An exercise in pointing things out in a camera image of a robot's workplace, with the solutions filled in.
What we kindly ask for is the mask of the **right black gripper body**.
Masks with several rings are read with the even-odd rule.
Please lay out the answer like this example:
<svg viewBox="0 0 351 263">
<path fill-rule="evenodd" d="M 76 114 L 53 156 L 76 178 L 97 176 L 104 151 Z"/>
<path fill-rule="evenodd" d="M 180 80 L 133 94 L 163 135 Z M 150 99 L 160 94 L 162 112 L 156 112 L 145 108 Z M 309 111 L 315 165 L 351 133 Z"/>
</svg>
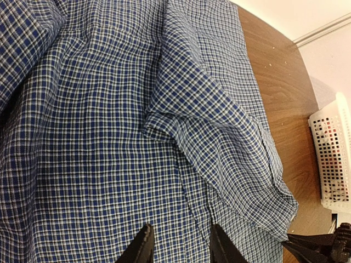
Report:
<svg viewBox="0 0 351 263">
<path fill-rule="evenodd" d="M 282 244 L 299 262 L 350 262 L 350 223 L 342 223 L 332 234 L 289 234 Z"/>
</svg>

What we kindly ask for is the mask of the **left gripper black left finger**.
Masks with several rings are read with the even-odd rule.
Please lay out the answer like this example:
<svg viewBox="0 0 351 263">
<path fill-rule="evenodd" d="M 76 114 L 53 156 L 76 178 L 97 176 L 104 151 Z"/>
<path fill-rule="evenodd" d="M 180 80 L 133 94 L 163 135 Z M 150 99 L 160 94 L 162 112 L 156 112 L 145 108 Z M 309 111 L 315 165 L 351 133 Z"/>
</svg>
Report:
<svg viewBox="0 0 351 263">
<path fill-rule="evenodd" d="M 154 262 L 154 228 L 145 224 L 117 259 L 117 263 Z"/>
</svg>

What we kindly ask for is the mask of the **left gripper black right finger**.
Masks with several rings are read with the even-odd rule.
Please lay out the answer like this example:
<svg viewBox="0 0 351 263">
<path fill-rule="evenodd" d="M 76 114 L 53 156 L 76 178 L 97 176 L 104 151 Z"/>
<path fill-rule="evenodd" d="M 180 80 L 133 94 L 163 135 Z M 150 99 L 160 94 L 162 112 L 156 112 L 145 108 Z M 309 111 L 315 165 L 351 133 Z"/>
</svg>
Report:
<svg viewBox="0 0 351 263">
<path fill-rule="evenodd" d="M 248 263 L 218 224 L 211 227 L 210 262 Z"/>
</svg>

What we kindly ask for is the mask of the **blue small-check long sleeve shirt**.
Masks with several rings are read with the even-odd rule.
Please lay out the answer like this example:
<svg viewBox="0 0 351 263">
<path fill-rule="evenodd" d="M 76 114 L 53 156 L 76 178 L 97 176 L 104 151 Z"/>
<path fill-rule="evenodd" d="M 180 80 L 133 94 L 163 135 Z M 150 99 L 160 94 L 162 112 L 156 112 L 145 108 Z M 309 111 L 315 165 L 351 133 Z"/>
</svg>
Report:
<svg viewBox="0 0 351 263">
<path fill-rule="evenodd" d="M 282 262 L 297 210 L 234 3 L 1 1 L 1 262 Z"/>
</svg>

